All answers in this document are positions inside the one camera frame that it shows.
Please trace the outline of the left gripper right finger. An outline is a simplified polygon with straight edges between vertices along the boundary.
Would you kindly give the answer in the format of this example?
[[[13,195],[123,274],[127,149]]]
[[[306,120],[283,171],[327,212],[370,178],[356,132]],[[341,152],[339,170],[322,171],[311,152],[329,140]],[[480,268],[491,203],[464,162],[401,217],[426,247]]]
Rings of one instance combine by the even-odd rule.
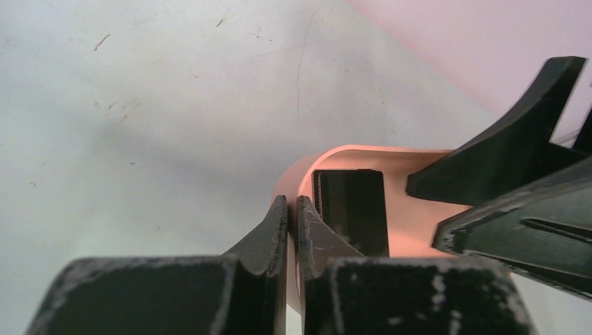
[[[349,246],[310,198],[296,205],[305,334],[535,334],[509,273],[477,258],[375,258]]]

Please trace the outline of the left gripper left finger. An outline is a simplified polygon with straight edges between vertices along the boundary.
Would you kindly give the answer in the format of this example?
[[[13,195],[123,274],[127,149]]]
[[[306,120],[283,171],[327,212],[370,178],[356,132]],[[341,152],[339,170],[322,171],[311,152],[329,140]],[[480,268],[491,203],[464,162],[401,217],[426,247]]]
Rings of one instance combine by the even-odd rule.
[[[80,258],[28,334],[284,334],[288,202],[219,256]]]

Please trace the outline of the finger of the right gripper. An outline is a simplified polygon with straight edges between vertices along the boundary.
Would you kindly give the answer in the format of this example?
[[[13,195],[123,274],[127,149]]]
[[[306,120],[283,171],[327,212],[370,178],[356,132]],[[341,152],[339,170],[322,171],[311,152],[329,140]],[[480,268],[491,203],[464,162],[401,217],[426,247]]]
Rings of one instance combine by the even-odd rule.
[[[591,125],[572,148],[550,141],[586,63],[553,57],[498,121],[445,157],[408,176],[414,198],[478,206],[591,157]]]
[[[432,246],[591,299],[591,159],[438,224]]]

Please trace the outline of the pink oval tray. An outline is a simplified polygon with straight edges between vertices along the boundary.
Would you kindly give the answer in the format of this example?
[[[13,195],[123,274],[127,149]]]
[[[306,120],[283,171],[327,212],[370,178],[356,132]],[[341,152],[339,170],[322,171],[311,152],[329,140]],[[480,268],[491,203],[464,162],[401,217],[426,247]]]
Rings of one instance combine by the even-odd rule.
[[[376,170],[382,172],[385,189],[387,236],[391,258],[446,258],[447,253],[432,247],[438,224],[469,207],[462,204],[413,198],[406,193],[410,174],[444,157],[446,150],[411,149],[368,145],[344,145],[312,154],[293,163],[279,178],[273,196],[284,195],[290,210],[287,246],[286,300],[299,313],[299,268],[297,198],[313,197],[315,170]]]

